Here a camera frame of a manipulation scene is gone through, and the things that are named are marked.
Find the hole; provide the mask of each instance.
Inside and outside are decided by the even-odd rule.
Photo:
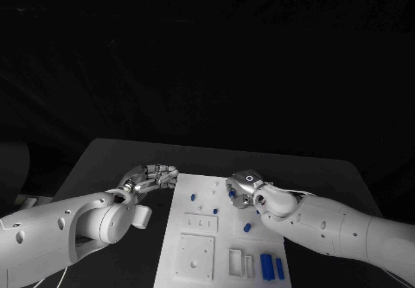
[[[24,243],[24,240],[25,240],[25,231],[21,231],[18,234],[16,234],[16,241],[19,244]]]
[[[60,219],[58,219],[58,227],[60,227],[60,229],[61,229],[61,231],[63,231],[64,228],[65,228],[65,219],[64,219],[64,218],[60,218]]]

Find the blue cylinder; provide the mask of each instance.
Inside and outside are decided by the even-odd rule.
[[[261,254],[261,268],[263,268],[263,279],[264,280],[274,280],[274,266],[273,266],[273,257],[270,254]]]
[[[279,278],[280,278],[282,280],[285,280],[285,270],[283,270],[282,259],[277,258],[277,259],[276,259],[276,262],[277,262]]]
[[[251,229],[251,224],[247,223],[246,227],[244,227],[244,231],[248,233],[250,232],[250,229]]]

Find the black background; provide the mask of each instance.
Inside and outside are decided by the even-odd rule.
[[[415,221],[411,1],[0,14],[2,138],[29,143],[34,193],[96,138],[127,139],[348,160],[384,215]]]

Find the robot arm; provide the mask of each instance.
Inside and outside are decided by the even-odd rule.
[[[415,285],[415,226],[370,216],[338,201],[285,190],[246,170],[227,179],[233,204],[256,206],[269,229],[321,254],[357,259]]]
[[[35,206],[0,219],[0,288],[34,284],[117,243],[130,225],[145,229],[148,192],[175,188],[175,166],[135,168],[117,189]]]

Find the wire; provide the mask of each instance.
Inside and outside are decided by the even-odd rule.
[[[408,288],[414,288],[414,286],[404,280],[401,279],[394,273],[391,273],[390,271],[387,271],[385,269],[382,269],[387,274]]]
[[[60,284],[58,284],[57,288],[60,288],[60,286],[61,286],[61,283],[63,283],[63,280],[64,280],[64,277],[65,277],[65,274],[67,274],[67,270],[68,270],[68,267],[65,268],[65,272],[64,272],[64,275],[63,275],[63,278],[61,278],[61,281],[60,281]],[[38,288],[38,286],[42,284],[42,282],[44,282],[45,279],[42,279],[42,280],[38,282],[38,284],[37,284],[37,286],[35,286],[34,288]]]

